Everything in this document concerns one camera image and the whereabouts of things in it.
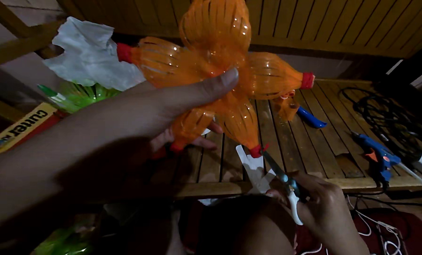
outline plastic bottle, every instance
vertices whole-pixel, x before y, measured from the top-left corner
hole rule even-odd
[[[231,92],[223,99],[230,106],[217,115],[226,136],[248,147],[253,158],[261,156],[258,140],[258,120],[255,109],[247,97]]]
[[[293,96],[283,95],[272,100],[275,103],[274,111],[279,113],[279,117],[284,121],[292,121],[294,115],[299,109],[299,103],[297,103]]]
[[[274,99],[294,89],[311,89],[315,76],[298,72],[276,54],[251,53],[242,70],[247,82],[242,89],[253,99]]]
[[[183,15],[179,32],[185,48],[147,37],[137,48],[119,45],[118,56],[137,65],[157,88],[203,81],[234,67],[241,73],[247,69],[251,28],[243,0],[196,0]],[[218,113],[228,136],[252,149],[253,157],[259,157],[256,114],[242,90],[247,77],[241,78],[237,87],[222,99],[192,109],[176,119],[172,149],[180,151],[200,136],[213,114]]]
[[[203,131],[213,121],[214,112],[197,107],[176,118],[172,124],[175,141],[170,150],[175,153],[183,151],[187,144],[201,136]]]

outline hand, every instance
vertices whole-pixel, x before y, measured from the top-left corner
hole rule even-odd
[[[131,91],[134,94],[141,94],[141,93],[145,93],[147,91],[153,91],[153,90],[156,90],[156,88],[151,83],[143,82],[143,83],[138,84],[136,87],[130,89],[129,91]],[[211,122],[211,124],[208,126],[208,129],[218,134],[222,134],[224,132],[222,128],[214,121]],[[156,152],[164,144],[166,144],[167,142],[173,142],[174,140],[175,140],[175,136],[172,132],[172,127],[169,127],[151,140],[150,142],[151,150],[152,152]],[[207,140],[203,138],[202,136],[197,137],[197,139],[195,139],[192,142],[192,144],[203,147],[208,150],[217,149],[217,146],[214,142]]]
[[[152,138],[151,147],[155,152],[166,142],[174,141],[174,136],[168,127],[177,116],[224,96],[236,86],[237,82],[238,71],[235,68],[220,76],[187,86],[155,89],[149,82],[144,82],[117,97],[103,101],[99,106],[92,105],[90,109],[83,111],[93,111],[87,113],[88,118],[90,115],[106,115],[107,122],[124,128],[121,134]],[[115,111],[120,109],[124,112],[115,114]],[[85,114],[81,111],[77,115],[83,118]],[[223,133],[222,128],[214,122],[208,126],[208,129]],[[214,142],[201,136],[192,144],[206,149],[216,149]]]
[[[304,173],[293,178],[310,194],[307,203],[298,202],[299,219],[324,247],[335,255],[370,254],[355,228],[343,191],[337,185]],[[269,190],[266,194],[287,206],[286,196],[279,191]]]
[[[95,185],[101,193],[116,191],[125,171],[134,170],[150,156],[148,147],[154,151],[154,145],[167,141],[165,137],[150,140],[180,114],[221,98],[237,83],[234,68],[186,86],[154,89],[149,83],[139,84],[85,107],[1,154],[0,222],[65,187],[86,190],[87,185]],[[100,177],[102,185],[95,182]]]

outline white cord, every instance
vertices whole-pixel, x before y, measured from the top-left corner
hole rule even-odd
[[[318,248],[318,250],[302,252],[301,255],[312,254],[312,253],[319,252],[319,251],[321,251],[321,248],[322,247],[323,247],[323,244],[320,244],[320,248]]]
[[[400,166],[402,169],[408,172],[408,174],[412,175],[414,178],[416,178],[419,182],[422,183],[422,178],[420,176],[416,175],[415,172],[413,172],[411,169],[409,169],[407,166],[405,166],[403,163],[398,163],[398,166]]]
[[[400,238],[398,237],[398,234],[397,233],[395,233],[395,230],[398,230],[397,228],[395,228],[395,227],[392,227],[391,225],[389,225],[389,224],[386,224],[386,223],[384,223],[384,222],[381,222],[381,221],[375,221],[375,220],[373,220],[372,218],[370,218],[370,217],[368,217],[368,216],[366,216],[366,215],[364,215],[363,213],[361,213],[361,212],[359,212],[358,210],[356,210],[355,209],[355,207],[351,204],[351,202],[350,202],[350,197],[349,196],[347,196],[347,198],[348,198],[348,204],[350,204],[350,206],[357,212],[357,214],[359,215],[359,217],[361,218],[361,220],[367,225],[367,228],[368,228],[368,230],[369,230],[369,232],[368,232],[368,234],[365,234],[365,233],[361,233],[361,232],[358,232],[359,233],[359,235],[363,235],[363,236],[370,236],[371,235],[371,228],[370,228],[370,225],[368,225],[368,223],[364,220],[364,218],[362,218],[362,216],[363,217],[365,217],[365,218],[367,218],[367,219],[369,219],[369,220],[371,220],[372,222],[374,222],[374,223],[376,223],[376,224],[378,224],[378,225],[380,225],[380,226],[383,226],[384,228],[386,228],[386,230],[388,231],[388,232],[390,232],[390,233],[392,233],[392,234],[394,234],[395,235],[395,237],[397,238],[397,241],[398,241],[398,245],[396,245],[395,243],[393,243],[393,242],[391,242],[391,241],[385,241],[384,242],[384,251],[387,253],[387,255],[403,255],[402,253],[401,253],[401,241],[400,241]],[[396,248],[396,250],[395,250],[395,252],[393,253],[393,254],[390,254],[388,251],[387,251],[387,246],[388,245],[392,245],[392,246],[394,246],[395,248]],[[312,253],[317,253],[317,252],[320,252],[321,251],[321,249],[322,249],[322,247],[323,247],[323,244],[320,244],[320,248],[318,248],[318,250],[315,250],[315,251],[306,251],[306,252],[303,252],[303,253],[301,253],[300,255],[305,255],[305,254],[312,254]]]

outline blue glue gun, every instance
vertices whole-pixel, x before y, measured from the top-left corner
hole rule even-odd
[[[360,142],[359,145],[366,148],[371,148],[372,153],[367,154],[367,156],[378,162],[380,166],[380,174],[388,182],[392,177],[389,169],[392,168],[392,166],[400,163],[401,159],[394,155],[388,148],[384,147],[370,137],[364,134],[358,134],[354,131],[351,131],[351,133]]]
[[[306,109],[302,108],[302,106],[299,106],[298,108],[298,115],[301,117],[301,119],[305,120],[305,122],[307,122],[307,124],[309,124],[313,128],[323,128],[327,125],[326,122],[317,119]]]

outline red thread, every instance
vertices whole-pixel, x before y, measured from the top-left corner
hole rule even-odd
[[[269,148],[269,142],[266,143],[266,146],[263,148],[263,151],[265,152]]]

